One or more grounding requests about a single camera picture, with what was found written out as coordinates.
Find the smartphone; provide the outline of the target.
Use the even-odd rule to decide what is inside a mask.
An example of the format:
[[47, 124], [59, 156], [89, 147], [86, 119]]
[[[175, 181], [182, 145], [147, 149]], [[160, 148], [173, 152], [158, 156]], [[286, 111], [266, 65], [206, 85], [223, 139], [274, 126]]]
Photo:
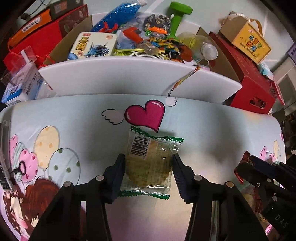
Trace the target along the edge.
[[6, 191], [13, 190], [10, 175], [9, 134], [10, 124], [7, 120], [3, 120], [1, 122], [1, 186]]

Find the red snack pack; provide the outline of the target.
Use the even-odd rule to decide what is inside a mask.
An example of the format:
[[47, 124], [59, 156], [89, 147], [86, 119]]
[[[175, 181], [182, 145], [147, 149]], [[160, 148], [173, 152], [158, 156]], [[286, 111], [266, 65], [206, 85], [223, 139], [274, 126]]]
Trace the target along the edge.
[[251, 160], [251, 154], [246, 151], [237, 167], [234, 169], [234, 174], [240, 184], [244, 184], [245, 181], [249, 181], [252, 178], [254, 171], [253, 162]]

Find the green dumbbell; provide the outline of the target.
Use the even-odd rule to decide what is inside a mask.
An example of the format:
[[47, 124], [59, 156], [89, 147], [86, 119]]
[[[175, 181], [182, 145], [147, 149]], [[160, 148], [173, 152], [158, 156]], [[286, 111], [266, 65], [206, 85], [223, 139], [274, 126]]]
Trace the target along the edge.
[[193, 9], [190, 6], [176, 1], [171, 2], [169, 9], [172, 11], [174, 16], [171, 19], [171, 28], [167, 39], [176, 38], [176, 32], [183, 19], [183, 16], [191, 15], [193, 12]]

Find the red flat box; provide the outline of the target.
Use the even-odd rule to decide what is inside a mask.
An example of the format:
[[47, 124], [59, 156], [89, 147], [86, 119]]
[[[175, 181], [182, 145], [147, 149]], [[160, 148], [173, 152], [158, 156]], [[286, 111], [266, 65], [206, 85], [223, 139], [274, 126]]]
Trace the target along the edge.
[[14, 56], [29, 46], [37, 57], [36, 66], [41, 66], [56, 45], [88, 17], [88, 7], [84, 1], [58, 1], [48, 8], [51, 22], [29, 34], [15, 47], [8, 46], [9, 52], [3, 60], [8, 70], [13, 67]]

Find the white card game box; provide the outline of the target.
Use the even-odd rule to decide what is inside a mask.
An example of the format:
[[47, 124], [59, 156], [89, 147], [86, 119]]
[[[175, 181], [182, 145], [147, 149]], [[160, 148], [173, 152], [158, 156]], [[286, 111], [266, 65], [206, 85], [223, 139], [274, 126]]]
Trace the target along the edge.
[[116, 42], [116, 34], [81, 32], [76, 38], [67, 60], [111, 56]]

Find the blue bead bottle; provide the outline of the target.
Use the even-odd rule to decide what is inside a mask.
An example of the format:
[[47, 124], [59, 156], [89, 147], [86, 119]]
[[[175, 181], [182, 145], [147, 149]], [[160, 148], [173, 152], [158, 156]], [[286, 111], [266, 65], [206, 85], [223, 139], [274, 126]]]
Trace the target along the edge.
[[120, 4], [96, 23], [91, 29], [91, 32], [113, 33], [117, 31], [121, 25], [132, 20], [138, 10], [146, 4], [147, 1], [141, 0]]

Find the cartoon printed tablecloth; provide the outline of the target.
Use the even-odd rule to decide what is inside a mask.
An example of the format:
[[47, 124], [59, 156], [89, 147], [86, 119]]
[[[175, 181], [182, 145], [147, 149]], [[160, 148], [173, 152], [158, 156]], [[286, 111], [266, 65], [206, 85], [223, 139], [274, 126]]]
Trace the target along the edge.
[[[62, 153], [54, 164], [69, 162], [74, 151], [79, 163], [70, 163], [80, 174], [70, 181], [90, 181], [112, 165], [127, 149], [131, 123], [125, 120], [128, 108], [149, 108], [149, 102], [165, 104], [163, 96], [77, 95], [19, 103], [5, 108], [1, 119], [11, 123], [10, 134], [17, 136], [30, 152], [38, 134], [46, 126], [59, 131]], [[145, 131], [153, 136], [174, 136], [184, 140], [179, 149], [182, 161], [214, 183], [236, 182], [234, 169], [245, 152], [254, 156], [275, 154], [286, 161], [285, 144], [278, 121], [222, 104], [178, 98], [157, 115], [159, 130]], [[191, 205], [181, 199], [175, 183], [170, 198], [150, 196], [119, 197], [106, 207], [113, 240], [183, 240]]]

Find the blue white carton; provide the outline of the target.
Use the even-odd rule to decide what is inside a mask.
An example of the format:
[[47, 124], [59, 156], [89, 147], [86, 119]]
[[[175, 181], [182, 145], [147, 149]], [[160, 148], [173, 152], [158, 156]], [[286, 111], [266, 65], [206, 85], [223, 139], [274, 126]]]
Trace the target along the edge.
[[7, 106], [34, 100], [43, 82], [36, 66], [23, 68], [6, 86], [1, 102]]

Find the orange flat box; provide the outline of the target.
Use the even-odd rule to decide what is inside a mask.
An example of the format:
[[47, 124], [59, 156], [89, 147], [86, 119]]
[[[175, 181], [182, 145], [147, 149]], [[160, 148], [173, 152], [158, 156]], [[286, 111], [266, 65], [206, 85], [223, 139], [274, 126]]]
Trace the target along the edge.
[[40, 14], [36, 15], [26, 24], [24, 24], [9, 40], [8, 46], [15, 47], [20, 41], [22, 41], [29, 34], [34, 32], [40, 27], [43, 27], [47, 23], [51, 22], [52, 18], [50, 15], [50, 9], [47, 8], [42, 11]]

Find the yellow handled gift box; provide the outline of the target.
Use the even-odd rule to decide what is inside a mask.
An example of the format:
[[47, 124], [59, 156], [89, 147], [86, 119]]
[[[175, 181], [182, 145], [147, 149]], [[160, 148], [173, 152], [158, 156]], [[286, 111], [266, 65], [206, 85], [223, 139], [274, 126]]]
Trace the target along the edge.
[[219, 33], [256, 64], [260, 64], [271, 52], [263, 37], [260, 21], [244, 14], [232, 11], [222, 21]]

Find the green edged cookie pack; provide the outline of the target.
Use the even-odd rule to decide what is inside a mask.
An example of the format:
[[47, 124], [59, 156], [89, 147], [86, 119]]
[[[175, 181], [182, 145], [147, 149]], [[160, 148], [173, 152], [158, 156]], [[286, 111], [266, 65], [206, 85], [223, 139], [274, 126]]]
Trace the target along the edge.
[[125, 156], [125, 174], [119, 196], [146, 195], [168, 200], [172, 157], [177, 154], [183, 142], [183, 138], [156, 137], [131, 126]]

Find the clear plastic box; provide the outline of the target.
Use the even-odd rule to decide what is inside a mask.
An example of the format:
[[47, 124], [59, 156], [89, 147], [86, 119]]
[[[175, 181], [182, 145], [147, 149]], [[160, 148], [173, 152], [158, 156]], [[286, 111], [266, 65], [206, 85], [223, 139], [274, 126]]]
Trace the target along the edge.
[[12, 69], [1, 78], [6, 86], [1, 102], [7, 106], [34, 99], [55, 97], [36, 66], [37, 57], [29, 46], [12, 59]]

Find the clear plastic bottle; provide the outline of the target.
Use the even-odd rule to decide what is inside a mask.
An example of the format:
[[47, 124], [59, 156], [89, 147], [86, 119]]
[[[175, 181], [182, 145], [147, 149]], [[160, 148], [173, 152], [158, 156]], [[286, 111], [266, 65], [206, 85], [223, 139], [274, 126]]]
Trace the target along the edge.
[[191, 32], [182, 32], [177, 37], [191, 49], [195, 60], [206, 59], [212, 61], [218, 57], [217, 48], [205, 36], [195, 35]]

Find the dark red gift box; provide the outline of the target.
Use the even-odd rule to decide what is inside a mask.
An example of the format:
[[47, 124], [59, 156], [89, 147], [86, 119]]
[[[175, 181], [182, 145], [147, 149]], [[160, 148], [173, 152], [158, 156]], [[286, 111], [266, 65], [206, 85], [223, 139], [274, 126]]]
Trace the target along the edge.
[[225, 37], [213, 32], [210, 32], [209, 36], [225, 54], [242, 85], [234, 94], [230, 106], [268, 114], [275, 103], [268, 80], [259, 73], [257, 66]]

